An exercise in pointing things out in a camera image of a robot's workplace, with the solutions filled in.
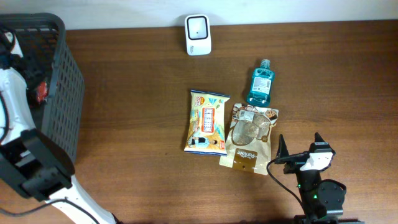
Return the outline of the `beige cookie pouch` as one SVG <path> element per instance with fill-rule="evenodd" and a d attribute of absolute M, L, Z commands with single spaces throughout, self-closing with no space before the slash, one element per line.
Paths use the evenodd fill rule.
<path fill-rule="evenodd" d="M 236 103 L 231 113 L 231 125 L 226 140 L 227 155 L 219 165 L 236 170 L 267 175 L 271 161 L 271 132 L 279 111 Z"/>

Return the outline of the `dark red snack packet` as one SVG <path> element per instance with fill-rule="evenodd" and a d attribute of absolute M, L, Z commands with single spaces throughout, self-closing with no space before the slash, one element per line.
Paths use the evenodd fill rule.
<path fill-rule="evenodd" d="M 46 81 L 42 81 L 34 90 L 34 101 L 40 105 L 42 104 L 49 94 L 49 88 Z"/>

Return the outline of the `teal mouthwash bottle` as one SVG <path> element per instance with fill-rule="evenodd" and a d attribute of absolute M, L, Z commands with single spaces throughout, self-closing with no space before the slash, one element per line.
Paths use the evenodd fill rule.
<path fill-rule="evenodd" d="M 271 61 L 263 59 L 260 67 L 252 73 L 251 87 L 246 97 L 250 105 L 266 108 L 271 102 L 271 89 L 275 73 L 271 70 Z"/>

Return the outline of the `yellow snack bag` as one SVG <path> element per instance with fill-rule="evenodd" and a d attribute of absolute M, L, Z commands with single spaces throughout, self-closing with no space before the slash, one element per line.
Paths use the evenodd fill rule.
<path fill-rule="evenodd" d="M 191 110 L 184 151 L 226 156 L 224 108 L 229 95 L 191 90 Z"/>

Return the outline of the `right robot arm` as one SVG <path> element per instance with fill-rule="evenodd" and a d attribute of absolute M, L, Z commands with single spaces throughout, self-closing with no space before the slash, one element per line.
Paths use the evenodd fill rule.
<path fill-rule="evenodd" d="M 361 223 L 360 220 L 344 219 L 343 204 L 346 186 L 332 179 L 322 179 L 321 173 L 331 166 L 335 151 L 319 133 L 309 150 L 289 154 L 283 135 L 279 136 L 277 154 L 272 163 L 283 164 L 284 174 L 297 178 L 298 200 L 302 215 L 294 216 L 294 223 Z"/>

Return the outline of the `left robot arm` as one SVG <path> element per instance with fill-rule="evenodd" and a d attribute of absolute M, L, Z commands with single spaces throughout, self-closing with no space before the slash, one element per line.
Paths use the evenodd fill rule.
<path fill-rule="evenodd" d="M 1 26 L 1 179 L 21 197 L 41 202 L 28 211 L 1 213 L 24 217 L 53 206 L 74 223 L 119 223 L 80 185 L 68 154 L 37 129 L 29 101 L 46 90 L 45 81 L 17 34 Z"/>

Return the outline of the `white barcode scanner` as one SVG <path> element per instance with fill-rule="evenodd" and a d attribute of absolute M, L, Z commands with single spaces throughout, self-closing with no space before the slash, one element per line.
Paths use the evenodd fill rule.
<path fill-rule="evenodd" d="M 189 56 L 211 53 L 210 20 L 204 14 L 188 15 L 185 20 L 185 38 Z"/>

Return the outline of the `grey plastic mesh basket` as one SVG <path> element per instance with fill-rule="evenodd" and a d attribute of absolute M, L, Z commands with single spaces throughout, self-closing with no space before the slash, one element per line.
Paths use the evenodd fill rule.
<path fill-rule="evenodd" d="M 37 129 L 75 160 L 85 83 L 64 22 L 51 13 L 3 14 L 1 26 L 15 33 L 24 57 L 35 63 L 27 80 L 47 83 L 47 97 L 30 107 Z"/>

